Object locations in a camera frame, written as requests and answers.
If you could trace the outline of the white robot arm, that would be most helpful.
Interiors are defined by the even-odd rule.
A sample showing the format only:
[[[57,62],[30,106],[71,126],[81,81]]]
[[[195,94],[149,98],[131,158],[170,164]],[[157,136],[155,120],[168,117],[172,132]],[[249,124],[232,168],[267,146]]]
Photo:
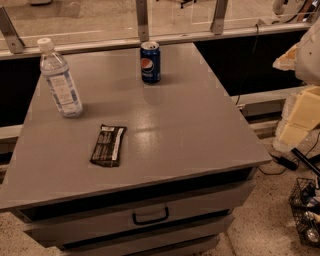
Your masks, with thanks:
[[[281,152],[297,147],[320,124],[320,19],[301,40],[278,57],[273,67],[292,70],[307,87],[285,101],[273,147]]]

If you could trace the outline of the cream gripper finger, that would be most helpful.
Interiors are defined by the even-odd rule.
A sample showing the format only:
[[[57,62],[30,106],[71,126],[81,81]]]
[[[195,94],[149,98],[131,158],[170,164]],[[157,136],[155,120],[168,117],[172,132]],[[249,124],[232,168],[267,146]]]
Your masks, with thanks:
[[[285,101],[277,127],[278,147],[297,147],[320,124],[320,87],[309,86]]]
[[[283,55],[278,57],[272,67],[282,71],[295,70],[295,58],[298,49],[298,44],[293,45]]]

